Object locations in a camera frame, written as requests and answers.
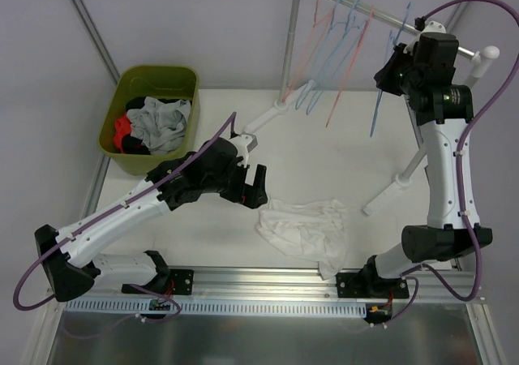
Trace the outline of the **white garment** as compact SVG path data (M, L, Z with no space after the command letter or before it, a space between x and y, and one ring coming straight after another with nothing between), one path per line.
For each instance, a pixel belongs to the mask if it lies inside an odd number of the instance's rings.
M328 280L344 268L349 254L348 219L337 200L287 204L272 199L259 211L256 230L284 256L316 263Z

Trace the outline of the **pink wire hanger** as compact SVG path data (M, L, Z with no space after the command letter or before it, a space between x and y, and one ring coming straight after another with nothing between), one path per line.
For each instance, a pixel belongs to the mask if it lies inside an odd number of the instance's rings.
M287 85L287 89L281 98L284 103L288 101L289 95L296 90L296 84L302 78L308 64L315 58L315 53L320 46L320 42L324 39L324 36L332 23L335 9L332 8L325 15L319 17L319 5L320 0L315 0L312 28L304 44L303 51L298 58L294 72Z
M368 32L368 29L371 25L371 20L373 18L373 15L375 13L375 7L374 6L370 6L370 11L369 11L369 14L367 16L367 19L365 21L365 24L362 28L362 31L360 32L360 35L358 36L358 41L356 43L356 46L354 47L353 49L353 53L351 54L351 59L350 59L350 62L349 62L349 65L345 71L345 75L344 75L344 78L341 82L341 86L339 87L338 91L337 91L337 95L335 97L335 100L332 104L332 108L330 110L330 113L328 115L328 118L327 118L327 121L325 123L325 127L328 128L331 121L332 121L332 117L335 113L335 110L337 108L337 105L339 103L339 100L341 99L341 94L343 93L343 91L345 90L345 86L346 84L348 83L348 80L351 76L351 73L352 73L352 70L354 69L354 65L356 63L356 60L358 58L358 54L362 48L362 44L364 42L364 39L365 39L365 36Z

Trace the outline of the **grey tank top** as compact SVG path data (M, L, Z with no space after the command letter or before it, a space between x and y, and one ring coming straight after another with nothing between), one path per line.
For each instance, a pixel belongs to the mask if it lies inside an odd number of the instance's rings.
M163 156L178 149L187 132L189 100L136 97L126 104L130 136L151 155Z

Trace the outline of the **black tank top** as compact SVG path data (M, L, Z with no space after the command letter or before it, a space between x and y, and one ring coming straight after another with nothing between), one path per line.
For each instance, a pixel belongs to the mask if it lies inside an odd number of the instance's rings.
M151 155L143 145L130 135L126 135L122 139L122 148L123 152L128 154Z

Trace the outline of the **red tank top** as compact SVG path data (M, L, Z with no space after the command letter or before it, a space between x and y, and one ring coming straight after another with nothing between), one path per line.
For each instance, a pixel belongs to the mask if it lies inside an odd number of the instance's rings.
M122 139L131 133L131 122L124 114L114 121L114 136L112 142L117 152L123 152Z

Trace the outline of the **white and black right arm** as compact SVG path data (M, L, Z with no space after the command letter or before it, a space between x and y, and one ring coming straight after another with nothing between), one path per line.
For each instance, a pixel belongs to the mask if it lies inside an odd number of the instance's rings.
M375 74L382 92L403 96L415 113L427 155L429 209L424 225L407 225L401 242L368 259L352 285L382 297L400 279L432 262L474 255L475 277L467 295L477 294L483 275L482 249L491 244L491 229L481 226L472 194L470 128L474 123L470 88L453 84L459 42L454 35L424 32L410 45L399 44Z

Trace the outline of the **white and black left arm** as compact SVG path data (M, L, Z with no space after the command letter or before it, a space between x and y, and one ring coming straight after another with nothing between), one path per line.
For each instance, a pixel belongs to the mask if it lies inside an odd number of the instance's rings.
M252 134L217 138L206 149L160 163L132 191L84 221L59 230L51 225L37 229L36 249L54 298L68 302L93 288L119 288L124 294L172 290L173 275L159 251L106 255L104 250L136 226L203 194L250 209L266 204L266 166L258 165L254 182L246 182L256 145Z

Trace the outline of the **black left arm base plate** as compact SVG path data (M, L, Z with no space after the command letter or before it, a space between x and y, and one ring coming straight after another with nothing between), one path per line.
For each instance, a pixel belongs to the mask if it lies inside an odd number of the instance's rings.
M122 286L123 294L171 294L191 295L195 271L184 268L162 268L161 271L145 285Z

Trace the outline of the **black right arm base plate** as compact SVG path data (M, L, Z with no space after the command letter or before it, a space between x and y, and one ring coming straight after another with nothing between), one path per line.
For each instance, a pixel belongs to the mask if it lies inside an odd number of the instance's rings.
M369 277L360 272L337 273L335 276L339 298L386 298L407 299L410 296L407 284L402 279Z

